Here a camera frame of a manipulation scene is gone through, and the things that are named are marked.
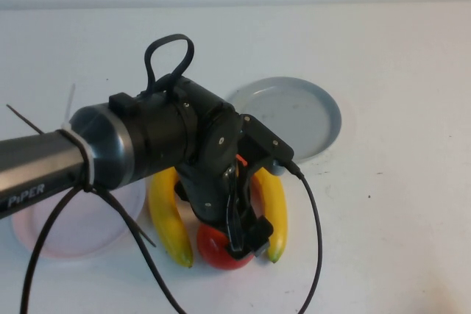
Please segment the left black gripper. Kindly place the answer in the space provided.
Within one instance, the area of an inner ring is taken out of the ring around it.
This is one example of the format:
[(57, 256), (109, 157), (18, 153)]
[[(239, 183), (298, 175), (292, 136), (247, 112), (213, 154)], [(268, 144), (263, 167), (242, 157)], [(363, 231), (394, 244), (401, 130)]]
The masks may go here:
[(190, 203), (196, 217), (209, 226), (226, 226), (226, 250), (233, 259), (259, 257), (269, 248), (274, 229), (265, 216), (257, 219), (255, 215), (249, 191), (252, 175), (241, 162), (216, 174), (182, 164), (177, 174), (181, 186), (176, 191)]

